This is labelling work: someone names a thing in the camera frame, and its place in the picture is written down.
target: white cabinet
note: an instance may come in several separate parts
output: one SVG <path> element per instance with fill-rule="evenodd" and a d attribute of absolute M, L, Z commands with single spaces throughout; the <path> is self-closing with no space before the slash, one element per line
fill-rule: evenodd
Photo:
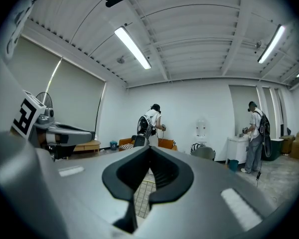
<path fill-rule="evenodd" d="M 239 164 L 245 163 L 248 152 L 249 139 L 247 137 L 229 137 L 226 164 L 228 159 L 236 159 Z"/>

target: wooden table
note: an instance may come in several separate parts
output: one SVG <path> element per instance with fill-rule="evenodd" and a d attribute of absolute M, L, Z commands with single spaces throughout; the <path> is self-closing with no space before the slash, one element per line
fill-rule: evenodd
<path fill-rule="evenodd" d="M 90 142 L 78 144 L 77 146 L 75 146 L 74 151 L 93 150 L 95 153 L 95 150 L 97 150 L 98 154 L 100 154 L 100 144 L 101 142 L 92 140 Z"/>

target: sneaker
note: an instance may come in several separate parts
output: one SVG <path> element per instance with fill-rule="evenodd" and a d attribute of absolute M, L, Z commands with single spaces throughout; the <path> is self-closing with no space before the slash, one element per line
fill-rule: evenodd
<path fill-rule="evenodd" d="M 240 169 L 240 171 L 242 171 L 243 173 L 249 173 L 244 168 Z"/>

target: white ceiling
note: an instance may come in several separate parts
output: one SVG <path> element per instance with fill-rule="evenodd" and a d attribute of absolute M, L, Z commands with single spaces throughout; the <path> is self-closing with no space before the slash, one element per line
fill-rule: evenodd
<path fill-rule="evenodd" d="M 112 8 L 104 0 L 41 0 L 29 18 L 128 87 L 210 77 L 293 85 L 299 72 L 299 21 L 282 0 L 126 0 Z M 114 35 L 125 24 L 151 69 L 143 69 Z M 286 31 L 258 64 L 278 24 Z M 119 64 L 122 56 L 125 63 Z"/>

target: sofa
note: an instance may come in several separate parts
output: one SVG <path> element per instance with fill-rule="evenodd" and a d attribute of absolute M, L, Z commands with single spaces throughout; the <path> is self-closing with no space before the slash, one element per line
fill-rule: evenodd
<path fill-rule="evenodd" d="M 119 151 L 133 148 L 136 135 L 131 138 L 121 139 L 119 141 Z M 158 146 L 166 149 L 177 150 L 177 145 L 175 145 L 174 140 L 158 139 Z"/>

